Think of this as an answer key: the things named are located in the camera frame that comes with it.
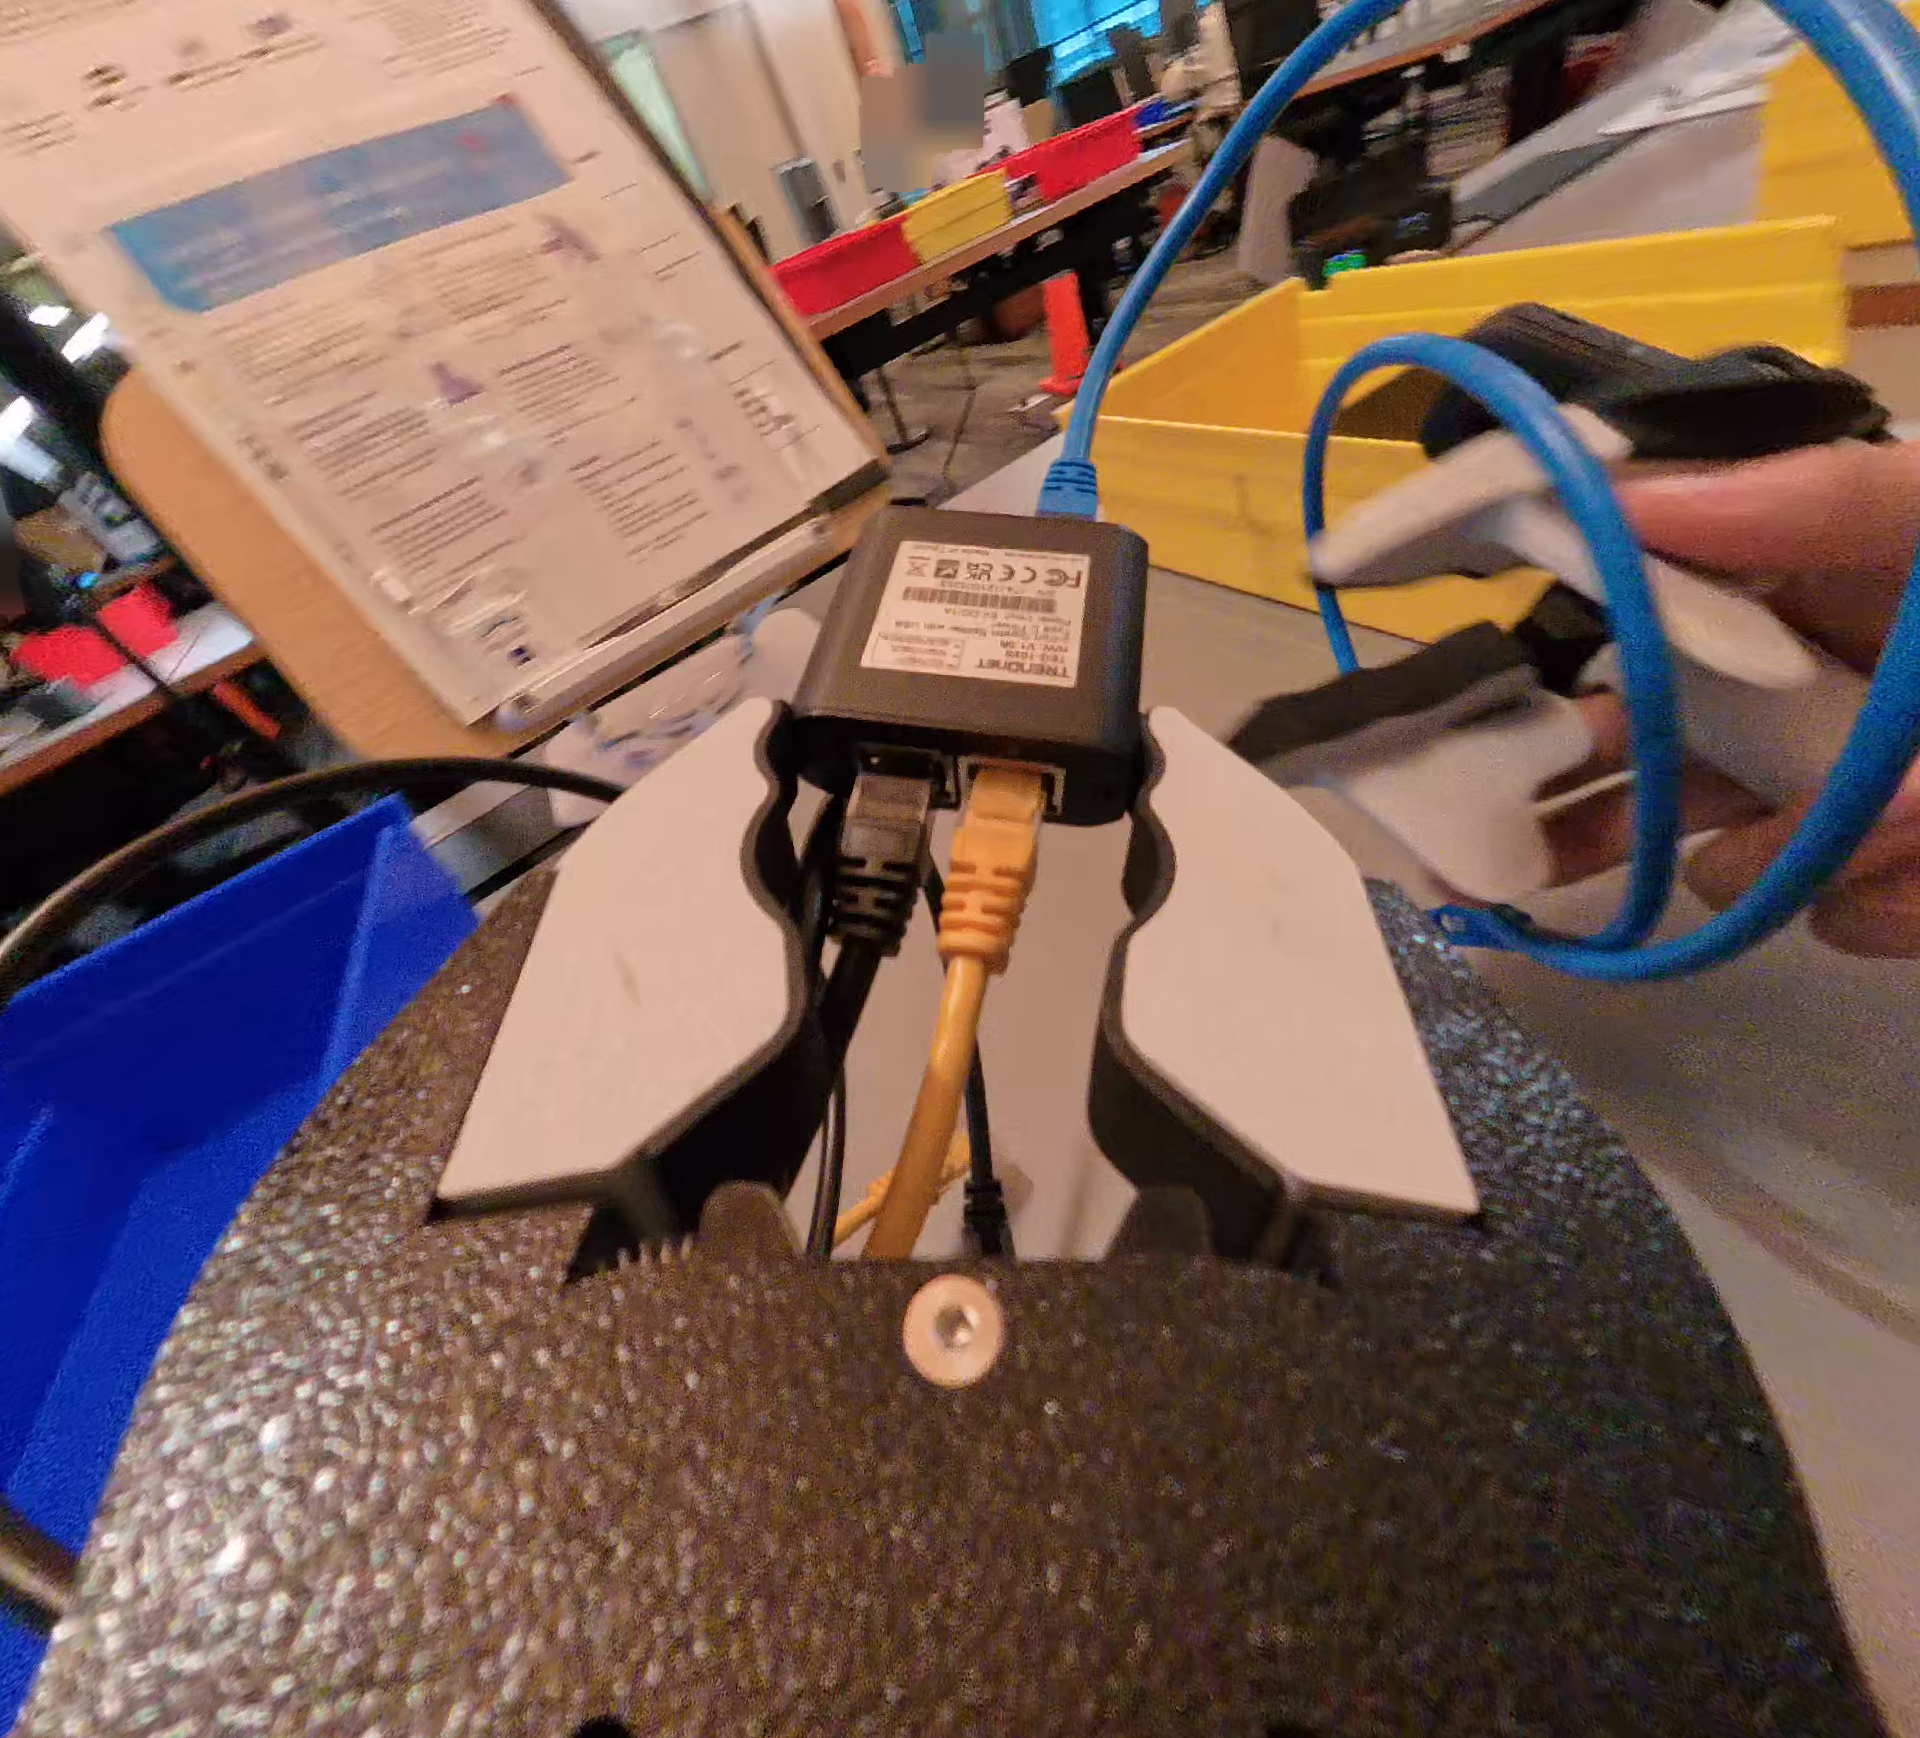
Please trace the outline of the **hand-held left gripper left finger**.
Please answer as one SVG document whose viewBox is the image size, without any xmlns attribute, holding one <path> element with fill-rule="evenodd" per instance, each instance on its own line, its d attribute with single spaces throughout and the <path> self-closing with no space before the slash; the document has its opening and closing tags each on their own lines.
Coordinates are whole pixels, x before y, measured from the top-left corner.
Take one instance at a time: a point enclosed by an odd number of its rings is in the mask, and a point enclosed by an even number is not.
<svg viewBox="0 0 1920 1738">
<path fill-rule="evenodd" d="M 609 1211 L 637 1245 L 787 1204 L 832 1084 L 793 899 L 791 714 L 738 701 L 560 858 L 437 1190 L 445 1215 Z"/>
</svg>

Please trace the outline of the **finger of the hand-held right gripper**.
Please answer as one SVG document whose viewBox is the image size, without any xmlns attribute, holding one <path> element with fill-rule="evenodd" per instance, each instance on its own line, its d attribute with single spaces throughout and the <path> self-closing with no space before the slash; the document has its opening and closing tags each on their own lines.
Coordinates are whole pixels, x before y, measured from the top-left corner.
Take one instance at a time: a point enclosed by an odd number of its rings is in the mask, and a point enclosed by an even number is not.
<svg viewBox="0 0 1920 1738">
<path fill-rule="evenodd" d="M 1315 583 L 1392 589 L 1533 567 L 1582 597 L 1603 581 L 1537 459 L 1487 430 L 1358 504 L 1309 540 Z"/>
<path fill-rule="evenodd" d="M 1268 696 L 1227 742 L 1280 787 L 1339 795 L 1472 905 L 1549 884 L 1541 793 L 1593 751 L 1578 703 L 1498 625 Z"/>
</svg>

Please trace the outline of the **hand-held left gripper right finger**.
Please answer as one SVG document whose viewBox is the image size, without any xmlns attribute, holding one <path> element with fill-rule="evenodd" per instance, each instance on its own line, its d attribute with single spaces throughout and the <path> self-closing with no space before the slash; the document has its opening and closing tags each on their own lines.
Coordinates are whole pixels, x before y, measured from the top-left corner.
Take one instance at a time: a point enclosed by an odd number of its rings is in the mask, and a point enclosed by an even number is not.
<svg viewBox="0 0 1920 1738">
<path fill-rule="evenodd" d="M 1141 1198 L 1184 1196 L 1227 1262 L 1284 1262 L 1323 1215 L 1475 1221 L 1358 865 L 1177 708 L 1148 708 L 1141 744 L 1090 1047 L 1103 1159 Z"/>
</svg>

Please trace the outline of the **black network adapter box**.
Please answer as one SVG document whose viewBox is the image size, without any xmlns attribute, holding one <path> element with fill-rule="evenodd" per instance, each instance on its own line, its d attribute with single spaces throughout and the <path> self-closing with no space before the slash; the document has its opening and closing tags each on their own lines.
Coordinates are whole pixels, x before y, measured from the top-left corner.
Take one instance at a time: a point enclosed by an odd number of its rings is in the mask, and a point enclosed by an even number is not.
<svg viewBox="0 0 1920 1738">
<path fill-rule="evenodd" d="M 923 777 L 956 808 L 989 764 L 1043 775 L 1094 829 L 1144 767 L 1147 547 L 1099 521 L 893 504 L 862 528 L 791 701 L 797 771 L 845 795 Z"/>
</svg>

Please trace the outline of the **blue plastic bin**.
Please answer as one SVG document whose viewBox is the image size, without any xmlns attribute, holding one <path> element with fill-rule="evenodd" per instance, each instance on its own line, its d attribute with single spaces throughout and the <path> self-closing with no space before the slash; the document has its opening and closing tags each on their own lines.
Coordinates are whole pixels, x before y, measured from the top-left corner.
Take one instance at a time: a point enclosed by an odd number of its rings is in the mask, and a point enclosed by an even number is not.
<svg viewBox="0 0 1920 1738">
<path fill-rule="evenodd" d="M 80 1551 L 251 1188 L 474 932 L 382 799 L 35 983 L 1 1031 L 1 1486 Z"/>
</svg>

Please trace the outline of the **grey desk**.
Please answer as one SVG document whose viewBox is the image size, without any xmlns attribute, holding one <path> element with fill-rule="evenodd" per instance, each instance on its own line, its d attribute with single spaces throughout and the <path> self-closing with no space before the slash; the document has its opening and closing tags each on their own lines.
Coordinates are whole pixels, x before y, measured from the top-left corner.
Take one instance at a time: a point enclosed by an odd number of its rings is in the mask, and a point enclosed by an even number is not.
<svg viewBox="0 0 1920 1738">
<path fill-rule="evenodd" d="M 1551 244 L 1633 242 L 1749 221 L 1761 174 L 1759 83 L 1787 65 L 1784 27 L 1751 2 L 1721 13 L 1663 66 L 1639 70 L 1512 158 L 1472 174 L 1501 187 L 1535 161 L 1589 142 L 1616 116 L 1651 113 L 1682 84 L 1739 83 L 1704 100 L 1715 116 L 1647 126 L 1472 256 Z M 1309 614 L 1159 570 L 1144 688 L 1225 729 L 1256 695 L 1329 668 Z M 1120 832 L 1060 835 L 1040 908 L 1038 975 L 1014 986 L 1013 1026 L 1036 1009 L 1038 1060 L 1020 1072 L 994 1140 L 1031 1233 L 1020 1249 L 1093 1249 L 1117 1230 L 1125 1190 L 1096 1163 L 1084 1122 L 1083 1026 L 1094 967 L 1117 932 Z M 1915 1734 L 1915 963 L 1846 958 L 1802 928 L 1688 982 L 1584 988 L 1524 958 L 1467 958 L 1503 1009 L 1572 1075 L 1682 1221 L 1726 1296 L 1810 1491 L 1861 1665 L 1893 1734 Z M 855 1045 L 847 1198 L 895 1152 L 920 1078 L 936 993 L 925 925 L 888 975 Z"/>
</svg>

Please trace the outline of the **person's right hand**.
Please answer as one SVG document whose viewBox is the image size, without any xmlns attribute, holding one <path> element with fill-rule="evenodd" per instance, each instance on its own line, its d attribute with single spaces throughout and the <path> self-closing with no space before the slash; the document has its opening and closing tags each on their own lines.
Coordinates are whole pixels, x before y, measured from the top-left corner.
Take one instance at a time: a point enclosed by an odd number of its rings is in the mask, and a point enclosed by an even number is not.
<svg viewBox="0 0 1920 1738">
<path fill-rule="evenodd" d="M 1897 616 L 1917 542 L 1915 445 L 1803 449 L 1741 465 L 1657 465 L 1619 486 L 1647 550 L 1743 584 L 1790 629 L 1869 675 Z M 1625 863 L 1633 795 L 1613 695 L 1580 701 L 1591 756 L 1539 799 L 1554 882 Z M 1691 762 L 1682 824 L 1688 882 L 1730 909 L 1786 848 L 1811 790 L 1772 808 L 1713 764 Z M 1811 936 L 1853 958 L 1917 958 L 1917 779 L 1907 771 L 1871 835 L 1807 909 Z"/>
</svg>

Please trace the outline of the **red plastic bin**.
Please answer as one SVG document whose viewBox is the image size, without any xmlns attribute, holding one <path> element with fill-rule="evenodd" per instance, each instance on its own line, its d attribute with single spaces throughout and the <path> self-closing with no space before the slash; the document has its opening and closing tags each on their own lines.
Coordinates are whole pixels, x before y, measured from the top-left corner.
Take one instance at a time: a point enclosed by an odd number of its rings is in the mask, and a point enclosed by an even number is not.
<svg viewBox="0 0 1920 1738">
<path fill-rule="evenodd" d="M 1040 205 L 1084 191 L 1139 158 L 1133 109 L 1090 119 L 1034 142 L 1000 162 L 1007 187 L 1029 189 Z"/>
<path fill-rule="evenodd" d="M 890 215 L 774 262 L 772 279 L 793 310 L 817 319 L 916 268 L 918 258 L 907 239 L 904 218 Z"/>
</svg>

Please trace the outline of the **black computer monitor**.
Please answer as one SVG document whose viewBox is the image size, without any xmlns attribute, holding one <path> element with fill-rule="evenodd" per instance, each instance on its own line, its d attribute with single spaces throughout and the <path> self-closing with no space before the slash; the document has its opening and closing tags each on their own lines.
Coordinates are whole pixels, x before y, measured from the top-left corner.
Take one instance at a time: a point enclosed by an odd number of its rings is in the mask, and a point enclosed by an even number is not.
<svg viewBox="0 0 1920 1738">
<path fill-rule="evenodd" d="M 1242 104 L 1261 91 L 1319 27 L 1321 0 L 1217 0 L 1223 7 Z"/>
</svg>

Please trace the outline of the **long wooden table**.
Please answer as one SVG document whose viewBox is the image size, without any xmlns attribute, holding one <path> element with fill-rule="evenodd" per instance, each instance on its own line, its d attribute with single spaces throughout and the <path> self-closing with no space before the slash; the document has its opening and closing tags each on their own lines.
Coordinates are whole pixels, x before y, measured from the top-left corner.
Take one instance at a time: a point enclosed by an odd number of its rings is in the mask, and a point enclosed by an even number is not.
<svg viewBox="0 0 1920 1738">
<path fill-rule="evenodd" d="M 911 300 L 935 296 L 947 286 L 961 284 L 976 266 L 1025 262 L 1052 246 L 1090 234 L 1112 218 L 1117 236 L 1131 236 L 1135 224 L 1148 224 L 1144 194 L 1171 174 L 1181 158 L 1181 145 L 1164 142 L 1142 150 L 1136 158 L 1117 167 L 1060 198 L 1017 213 L 1008 223 L 964 240 L 930 262 L 916 264 L 871 290 L 858 292 L 842 305 L 806 314 L 802 322 L 817 340 L 839 336 L 881 310 L 895 310 Z"/>
</svg>

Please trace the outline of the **small yellow plastic bin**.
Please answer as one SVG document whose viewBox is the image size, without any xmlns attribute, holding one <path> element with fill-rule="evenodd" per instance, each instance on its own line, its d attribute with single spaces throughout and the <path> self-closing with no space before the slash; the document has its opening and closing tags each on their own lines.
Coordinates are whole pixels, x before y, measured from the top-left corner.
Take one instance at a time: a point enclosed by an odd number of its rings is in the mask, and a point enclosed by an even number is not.
<svg viewBox="0 0 1920 1738">
<path fill-rule="evenodd" d="M 1002 167 L 978 169 L 918 196 L 900 216 L 900 232 L 916 264 L 986 239 L 1010 223 L 1010 191 Z"/>
</svg>

